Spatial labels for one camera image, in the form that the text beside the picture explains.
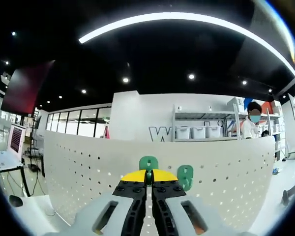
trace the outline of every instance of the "ceiling light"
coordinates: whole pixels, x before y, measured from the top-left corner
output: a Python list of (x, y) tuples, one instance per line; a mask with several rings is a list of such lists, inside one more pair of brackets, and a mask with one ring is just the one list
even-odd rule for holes
[(129, 79), (128, 79), (128, 78), (123, 78), (122, 81), (123, 81), (124, 83), (128, 83), (128, 82), (129, 82)]
[(279, 58), (285, 65), (286, 67), (291, 71), (291, 73), (295, 76), (295, 70), (293, 67), (289, 64), (289, 62), (275, 49), (273, 48), (270, 44), (268, 44), (266, 41), (264, 41), (262, 38), (256, 36), (254, 33), (244, 29), (243, 27), (240, 27), (238, 25), (235, 25), (231, 22), (211, 17), (211, 16), (206, 16), (206, 15), (200, 15), (200, 14), (195, 14), (195, 13), (186, 13), (186, 12), (158, 12), (158, 13), (151, 13), (151, 14), (145, 14), (145, 15), (140, 15), (140, 16), (134, 16), (134, 17), (129, 17), (120, 21), (116, 21), (113, 23), (110, 23), (108, 25), (105, 25), (101, 28), (98, 28), (96, 30), (93, 30), (92, 32), (84, 35), (83, 37), (79, 38), (80, 43), (85, 43), (101, 34), (104, 34), (106, 32), (136, 24), (136, 23), (141, 23), (141, 22), (147, 22), (147, 21), (156, 21), (156, 20), (169, 20), (169, 19), (174, 19), (174, 20), (189, 20), (189, 21), (199, 21), (199, 22), (206, 22), (206, 23), (211, 23), (214, 25), (219, 25), (225, 28), (229, 28), (231, 30), (237, 31), (253, 40), (256, 42), (260, 43), (263, 45), (265, 48), (267, 48), (270, 52), (272, 52), (277, 58)]
[(190, 80), (193, 80), (193, 79), (195, 78), (195, 75), (194, 75), (194, 74), (190, 74), (190, 75), (188, 75), (188, 78), (189, 78)]

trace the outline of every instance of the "window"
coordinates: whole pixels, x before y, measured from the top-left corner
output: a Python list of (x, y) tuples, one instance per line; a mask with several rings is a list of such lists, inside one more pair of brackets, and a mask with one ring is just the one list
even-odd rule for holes
[(55, 113), (54, 114), (53, 121), (51, 123), (51, 131), (57, 132), (59, 115), (60, 115), (60, 113)]
[(51, 129), (51, 122), (53, 121), (53, 116), (54, 114), (50, 114), (48, 115), (48, 119), (47, 119), (47, 130), (50, 130)]
[(69, 112), (66, 134), (77, 134), (80, 112), (81, 111)]
[(58, 130), (59, 133), (65, 133), (65, 126), (67, 124), (67, 118), (68, 118), (68, 112), (61, 112), (60, 118), (59, 118), (59, 124), (58, 124)]
[(97, 109), (82, 110), (78, 135), (93, 137)]
[(98, 111), (98, 118), (96, 123), (96, 138), (103, 138), (105, 133), (105, 128), (108, 126), (110, 121), (111, 108), (101, 108)]

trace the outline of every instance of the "white perforated panel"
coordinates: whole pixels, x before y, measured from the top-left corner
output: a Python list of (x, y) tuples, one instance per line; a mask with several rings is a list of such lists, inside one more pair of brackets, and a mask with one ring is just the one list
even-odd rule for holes
[[(46, 131), (45, 171), (51, 202), (69, 223), (75, 213), (120, 178), (139, 169), (143, 156), (155, 156), (159, 168), (177, 174), (181, 165), (194, 168), (188, 195), (215, 207), (226, 224), (247, 231), (264, 202), (272, 175), (271, 137), (202, 143), (138, 143), (104, 140)], [(142, 235), (157, 235), (147, 199)]]

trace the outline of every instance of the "black ceiling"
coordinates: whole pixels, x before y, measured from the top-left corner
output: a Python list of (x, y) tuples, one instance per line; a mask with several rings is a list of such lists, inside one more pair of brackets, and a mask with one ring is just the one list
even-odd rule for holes
[[(152, 12), (191, 12), (240, 25), (266, 40), (292, 64), (276, 31), (254, 25), (266, 15), (248, 0), (43, 1), (9, 5), (0, 27), (0, 73), (55, 60), (37, 98), (46, 111), (110, 103), (114, 92), (211, 93), (273, 99), (293, 76), (263, 46), (208, 23), (163, 20), (103, 34), (85, 44), (79, 37), (108, 23)], [(187, 79), (195, 73), (196, 79)], [(123, 77), (130, 78), (128, 84)], [(247, 86), (241, 81), (247, 80)]]

